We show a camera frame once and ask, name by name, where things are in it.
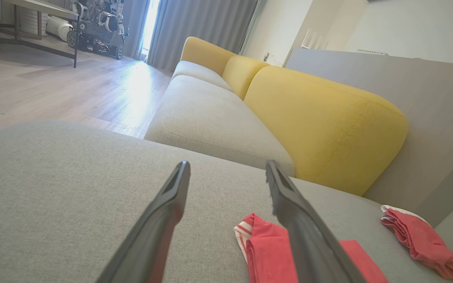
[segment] wheeled robot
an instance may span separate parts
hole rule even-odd
[[[128,36],[122,23],[125,0],[70,0],[70,10],[79,15],[79,23],[68,32],[68,45],[76,46],[76,30],[79,30],[78,48],[98,54],[108,54],[120,60],[123,45],[112,45],[120,36],[123,43]]]

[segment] gray fabric surface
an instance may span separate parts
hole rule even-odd
[[[284,147],[237,95],[187,75],[171,81],[144,139],[261,169],[274,159],[295,175]]]
[[[225,82],[221,75],[218,75],[218,73],[216,73],[215,71],[204,66],[200,66],[196,63],[189,61],[180,61],[178,63],[178,66],[176,66],[176,70],[174,71],[171,79],[174,79],[179,75],[189,75],[190,77],[201,79],[215,86],[219,86],[220,88],[234,92],[232,87],[227,82]]]
[[[164,282],[248,283],[233,227],[272,204],[263,170],[68,122],[0,132],[0,283],[93,283],[179,161],[185,214]],[[447,282],[412,260],[376,202],[294,179],[340,240],[356,239],[390,283]]]

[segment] white cylindrical object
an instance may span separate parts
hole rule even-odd
[[[68,32],[72,25],[68,21],[54,16],[48,17],[46,23],[46,31],[52,34],[57,35],[63,41],[68,41]]]
[[[38,11],[19,7],[20,30],[27,33],[38,34]],[[48,13],[41,13],[41,35],[46,36],[46,22]]]

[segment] gray curtain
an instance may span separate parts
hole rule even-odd
[[[256,3],[256,0],[160,0],[147,63],[173,72],[189,36],[238,54]]]
[[[134,59],[141,59],[144,22],[148,11],[149,0],[125,0],[123,6],[123,23],[129,28],[125,38],[123,53]]]

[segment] red cloth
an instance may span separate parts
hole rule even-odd
[[[443,278],[453,280],[453,251],[446,247],[438,233],[420,218],[387,209],[381,222],[410,249],[410,256],[433,268]]]
[[[244,221],[253,227],[252,238],[246,241],[251,283],[298,283],[286,229],[265,222],[254,213]],[[369,283],[388,283],[357,241],[341,241],[340,244]]]

